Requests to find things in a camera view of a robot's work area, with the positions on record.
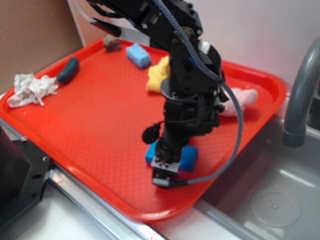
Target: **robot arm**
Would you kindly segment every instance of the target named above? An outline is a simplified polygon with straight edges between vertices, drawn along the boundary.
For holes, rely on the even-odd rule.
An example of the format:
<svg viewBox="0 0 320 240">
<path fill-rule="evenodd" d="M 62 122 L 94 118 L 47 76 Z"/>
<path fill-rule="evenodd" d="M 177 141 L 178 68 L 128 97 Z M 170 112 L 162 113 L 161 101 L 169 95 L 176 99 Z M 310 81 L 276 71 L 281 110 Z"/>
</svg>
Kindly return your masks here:
<svg viewBox="0 0 320 240">
<path fill-rule="evenodd" d="M 127 19 L 137 30 L 149 36 L 152 43 L 169 52 L 170 78 L 161 85 L 161 92 L 166 98 L 164 121 L 147 128 L 142 135 L 147 144 L 158 140 L 151 164 L 152 182 L 162 185 L 163 181 L 171 181 L 178 172 L 182 148 L 189 138 L 203 136 L 219 126 L 218 114 L 224 108 L 218 102 L 228 99 L 221 90 L 220 83 L 224 77 L 220 55 L 213 46 L 199 40 L 203 29 L 191 3 L 159 1 L 174 16 L 183 31 L 181 36 L 156 4 L 157 0 L 87 1 L 103 16 Z M 100 6 L 107 6 L 113 12 L 104 11 Z M 101 27 L 103 22 L 99 20 L 98 24 Z M 119 32 L 114 31 L 116 26 L 110 23 L 102 28 L 113 34 Z M 197 65 L 183 37 L 187 38 L 196 57 L 209 69 L 211 76 Z M 161 123 L 164 123 L 164 129 L 159 137 Z"/>
</svg>

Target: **sink faucet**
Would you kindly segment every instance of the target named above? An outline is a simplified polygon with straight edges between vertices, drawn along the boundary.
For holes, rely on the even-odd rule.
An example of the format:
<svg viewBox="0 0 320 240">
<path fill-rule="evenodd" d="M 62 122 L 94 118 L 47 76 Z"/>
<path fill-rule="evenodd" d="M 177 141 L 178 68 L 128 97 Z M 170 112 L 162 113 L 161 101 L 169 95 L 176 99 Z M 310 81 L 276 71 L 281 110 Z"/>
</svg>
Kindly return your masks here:
<svg viewBox="0 0 320 240">
<path fill-rule="evenodd" d="M 305 142 L 306 123 L 314 96 L 318 95 L 319 80 L 320 37 L 306 53 L 290 94 L 282 128 L 282 143 L 288 147 L 297 148 Z M 314 100 L 315 103 L 320 101 L 320 98 L 317 99 L 318 97 Z"/>
</svg>

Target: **sink basin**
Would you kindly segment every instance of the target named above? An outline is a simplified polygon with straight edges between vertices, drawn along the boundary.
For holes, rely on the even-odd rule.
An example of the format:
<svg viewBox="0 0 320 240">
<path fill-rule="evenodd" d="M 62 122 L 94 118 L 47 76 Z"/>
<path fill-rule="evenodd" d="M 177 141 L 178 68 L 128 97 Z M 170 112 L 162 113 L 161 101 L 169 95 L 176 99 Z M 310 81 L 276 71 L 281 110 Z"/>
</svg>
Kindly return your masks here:
<svg viewBox="0 0 320 240">
<path fill-rule="evenodd" d="M 318 240 L 320 131 L 308 128 L 305 144 L 289 148 L 282 124 L 274 117 L 202 200 L 259 239 Z"/>
</svg>

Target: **red tray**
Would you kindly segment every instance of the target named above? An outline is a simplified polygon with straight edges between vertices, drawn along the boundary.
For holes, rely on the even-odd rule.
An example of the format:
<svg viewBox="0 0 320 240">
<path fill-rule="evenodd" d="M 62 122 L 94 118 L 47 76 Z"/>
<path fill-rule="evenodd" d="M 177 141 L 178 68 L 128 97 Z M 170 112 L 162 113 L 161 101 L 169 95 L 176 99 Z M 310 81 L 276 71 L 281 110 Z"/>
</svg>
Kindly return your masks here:
<svg viewBox="0 0 320 240">
<path fill-rule="evenodd" d="M 0 116 L 37 144 L 52 159 L 123 214 L 152 222 L 174 217 L 190 208 L 213 181 L 163 189 L 152 185 L 152 168 L 146 164 L 148 145 L 141 140 L 146 127 L 163 120 L 161 94 L 145 90 L 148 70 L 141 70 L 121 51 L 106 52 L 102 40 L 85 47 L 36 76 L 56 76 L 69 58 L 77 57 L 80 71 L 57 95 L 44 98 L 45 106 L 10 108 L 10 90 L 0 100 Z M 146 47 L 157 64 L 165 51 Z M 223 62 L 231 87 L 254 88 L 257 102 L 244 112 L 241 149 L 281 106 L 286 89 L 268 73 Z M 235 117 L 221 117 L 212 133 L 194 137 L 198 147 L 193 172 L 180 171 L 178 180 L 217 171 L 230 156 L 236 139 Z"/>
</svg>

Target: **blue foam block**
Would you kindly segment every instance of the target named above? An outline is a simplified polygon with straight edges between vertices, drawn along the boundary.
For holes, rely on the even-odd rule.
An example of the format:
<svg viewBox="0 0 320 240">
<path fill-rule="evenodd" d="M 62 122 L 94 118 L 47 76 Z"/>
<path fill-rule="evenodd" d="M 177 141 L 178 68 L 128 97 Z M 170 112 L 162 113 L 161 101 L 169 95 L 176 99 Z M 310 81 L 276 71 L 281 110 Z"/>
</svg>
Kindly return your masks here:
<svg viewBox="0 0 320 240">
<path fill-rule="evenodd" d="M 143 49 L 139 44 L 135 43 L 132 46 L 128 46 L 125 50 L 128 58 L 139 68 L 145 69 L 146 67 L 151 65 L 151 58 L 149 53 L 147 53 L 147 51 Z"/>
<path fill-rule="evenodd" d="M 157 142 L 150 144 L 146 154 L 145 160 L 148 164 L 151 164 L 156 154 Z M 182 148 L 180 170 L 192 172 L 195 169 L 195 165 L 198 158 L 198 149 L 194 146 L 185 146 Z"/>
</svg>

